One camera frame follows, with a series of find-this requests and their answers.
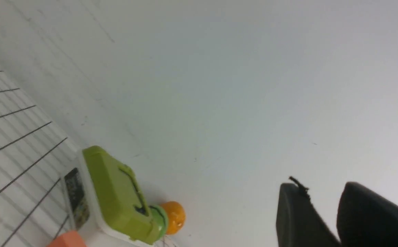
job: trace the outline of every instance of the white base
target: white base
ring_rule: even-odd
[[[86,161],[83,157],[81,150],[77,152],[77,157],[71,161],[71,164],[67,166],[68,169],[62,175],[63,188],[66,188],[64,176],[68,174],[72,169],[77,167],[79,170],[80,178],[83,184],[83,190],[89,206],[89,219],[83,226],[78,230],[78,233],[85,240],[88,247],[124,247],[124,246],[139,246],[139,247],[151,247],[139,240],[132,241],[126,234],[120,233],[110,228],[105,220],[103,219],[100,206],[98,204],[97,195],[95,194],[94,184],[92,183],[89,171],[86,166]],[[69,219],[71,221],[72,228],[75,229],[75,222],[72,214],[71,205],[68,200],[68,192],[64,189],[66,208],[69,213]]]

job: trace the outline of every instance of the white surface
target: white surface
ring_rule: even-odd
[[[0,72],[0,246],[46,246],[69,229],[56,181],[74,150],[66,135]]]
[[[0,0],[0,61],[182,246],[274,246],[289,175],[333,229],[348,180],[398,203],[398,1]]]

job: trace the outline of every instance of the orange ball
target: orange ball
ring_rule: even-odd
[[[185,211],[178,202],[171,201],[160,205],[166,212],[168,217],[166,234],[172,235],[177,233],[185,222]]]

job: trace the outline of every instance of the white wall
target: white wall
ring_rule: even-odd
[[[332,228],[346,181],[398,203],[398,1],[0,0],[0,62],[182,246],[276,246],[289,175]]]

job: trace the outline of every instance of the green toy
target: green toy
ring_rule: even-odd
[[[83,150],[83,157],[110,228],[150,245],[166,233],[166,212],[160,206],[147,205],[130,167],[99,146]]]

